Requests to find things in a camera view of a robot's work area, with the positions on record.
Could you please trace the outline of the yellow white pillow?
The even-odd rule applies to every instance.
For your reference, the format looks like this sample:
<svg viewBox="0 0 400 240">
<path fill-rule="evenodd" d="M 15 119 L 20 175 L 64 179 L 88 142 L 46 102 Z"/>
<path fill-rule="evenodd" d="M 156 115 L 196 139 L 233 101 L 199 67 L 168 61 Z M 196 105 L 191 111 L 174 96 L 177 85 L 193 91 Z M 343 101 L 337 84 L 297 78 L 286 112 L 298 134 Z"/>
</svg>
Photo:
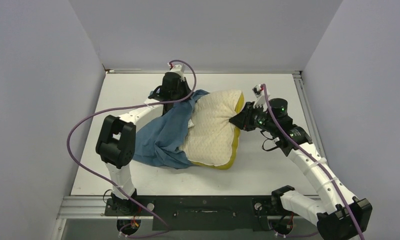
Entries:
<svg viewBox="0 0 400 240">
<path fill-rule="evenodd" d="M 214 91 L 196 101 L 187 136 L 179 147 L 190 163 L 218 170 L 232 167 L 241 130 L 230 119 L 244 104 L 244 94 L 237 89 Z"/>
</svg>

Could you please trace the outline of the blue pillowcase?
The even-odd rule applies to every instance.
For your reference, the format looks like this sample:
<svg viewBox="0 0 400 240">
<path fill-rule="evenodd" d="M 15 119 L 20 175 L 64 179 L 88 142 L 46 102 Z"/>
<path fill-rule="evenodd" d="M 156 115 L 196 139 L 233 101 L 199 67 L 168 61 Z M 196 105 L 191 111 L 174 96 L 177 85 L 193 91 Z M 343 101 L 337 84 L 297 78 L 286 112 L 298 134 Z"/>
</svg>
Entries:
<svg viewBox="0 0 400 240">
<path fill-rule="evenodd" d="M 175 103 L 163 116 L 138 129 L 133 160 L 153 167 L 186 169 L 193 166 L 180 146 L 188 134 L 196 102 L 208 94 L 208 91 L 196 90 L 189 100 Z"/>
</svg>

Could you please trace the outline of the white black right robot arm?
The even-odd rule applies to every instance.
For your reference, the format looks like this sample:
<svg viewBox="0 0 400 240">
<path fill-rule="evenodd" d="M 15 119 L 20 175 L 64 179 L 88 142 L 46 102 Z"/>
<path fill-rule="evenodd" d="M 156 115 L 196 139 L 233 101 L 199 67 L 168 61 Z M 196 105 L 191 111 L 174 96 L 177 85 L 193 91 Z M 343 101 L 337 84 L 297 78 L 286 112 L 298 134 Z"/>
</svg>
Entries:
<svg viewBox="0 0 400 240">
<path fill-rule="evenodd" d="M 359 199 L 330 169 L 312 138 L 288 115 L 288 102 L 273 98 L 246 102 L 236 107 L 230 123 L 240 130 L 256 129 L 270 134 L 276 148 L 303 173 L 320 200 L 313 200 L 290 185 L 271 193 L 271 209 L 277 214 L 297 214 L 316 225 L 324 240 L 363 240 L 373 210 L 366 199 Z"/>
</svg>

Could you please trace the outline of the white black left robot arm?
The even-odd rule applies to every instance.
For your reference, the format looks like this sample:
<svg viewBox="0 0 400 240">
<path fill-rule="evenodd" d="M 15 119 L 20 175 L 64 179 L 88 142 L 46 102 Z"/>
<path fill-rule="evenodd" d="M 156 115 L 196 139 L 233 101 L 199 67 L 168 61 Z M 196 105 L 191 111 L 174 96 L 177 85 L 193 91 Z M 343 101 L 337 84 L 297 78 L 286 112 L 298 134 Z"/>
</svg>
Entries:
<svg viewBox="0 0 400 240">
<path fill-rule="evenodd" d="M 163 116 L 174 101 L 189 95 L 189 88 L 180 65 L 164 74 L 162 84 L 148 96 L 141 107 L 119 116 L 108 115 L 102 124 L 95 151 L 105 163 L 114 182 L 112 207 L 124 215 L 139 210 L 137 190 L 132 182 L 130 162 L 136 150 L 136 132 L 154 119 Z"/>
</svg>

